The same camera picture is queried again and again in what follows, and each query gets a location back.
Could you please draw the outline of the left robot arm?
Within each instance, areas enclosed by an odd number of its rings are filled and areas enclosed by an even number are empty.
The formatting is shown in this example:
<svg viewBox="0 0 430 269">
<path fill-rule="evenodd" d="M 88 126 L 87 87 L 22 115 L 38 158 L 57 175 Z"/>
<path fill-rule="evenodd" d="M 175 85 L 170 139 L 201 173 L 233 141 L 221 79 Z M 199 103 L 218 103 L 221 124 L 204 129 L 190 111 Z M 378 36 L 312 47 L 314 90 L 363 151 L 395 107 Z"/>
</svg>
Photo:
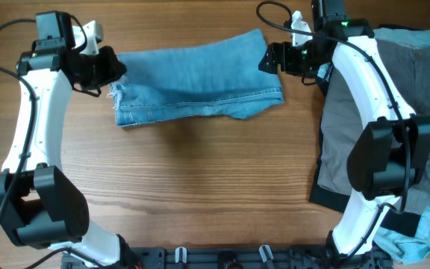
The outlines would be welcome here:
<svg viewBox="0 0 430 269">
<path fill-rule="evenodd" d="M 87 268 L 141 268 L 122 236 L 90 220 L 61 165 L 63 122 L 74 92 L 97 97 L 126 72 L 96 23 L 62 11 L 34 17 L 38 38 L 12 76 L 21 86 L 13 142 L 0 172 L 0 230 L 12 244 L 63 253 Z"/>
</svg>

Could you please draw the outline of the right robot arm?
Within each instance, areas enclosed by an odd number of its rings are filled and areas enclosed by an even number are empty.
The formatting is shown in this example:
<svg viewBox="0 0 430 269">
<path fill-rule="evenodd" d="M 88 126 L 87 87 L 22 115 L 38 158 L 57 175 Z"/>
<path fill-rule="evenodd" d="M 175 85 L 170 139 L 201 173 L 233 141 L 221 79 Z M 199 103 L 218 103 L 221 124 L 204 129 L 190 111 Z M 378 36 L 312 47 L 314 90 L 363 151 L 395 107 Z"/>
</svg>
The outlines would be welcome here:
<svg viewBox="0 0 430 269">
<path fill-rule="evenodd" d="M 287 251 L 290 268 L 389 268 L 373 244 L 387 213 L 402 214 L 411 186 L 420 182 L 430 152 L 430 117 L 419 116 L 401 97 L 378 54 L 365 19 L 350 19 L 342 1 L 313 0 L 314 28 L 290 17 L 281 30 L 292 39 L 271 43 L 259 63 L 270 74 L 314 78 L 323 64 L 343 76 L 361 116 L 363 131 L 346 169 L 352 192 L 340 222 L 323 245 Z"/>
</svg>

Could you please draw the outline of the light blue denim jeans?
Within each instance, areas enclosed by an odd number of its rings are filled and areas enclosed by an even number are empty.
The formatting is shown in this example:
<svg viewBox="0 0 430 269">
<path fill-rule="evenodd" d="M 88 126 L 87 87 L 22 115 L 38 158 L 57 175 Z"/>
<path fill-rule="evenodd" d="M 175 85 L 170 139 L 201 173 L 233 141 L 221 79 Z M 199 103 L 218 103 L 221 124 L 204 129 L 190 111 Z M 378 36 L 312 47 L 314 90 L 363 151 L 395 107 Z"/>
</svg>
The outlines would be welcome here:
<svg viewBox="0 0 430 269">
<path fill-rule="evenodd" d="M 284 101 L 277 75 L 258 69 L 266 41 L 259 29 L 189 48 L 125 52 L 126 73 L 110 84 L 115 121 L 137 126 L 183 117 L 244 120 Z"/>
</svg>

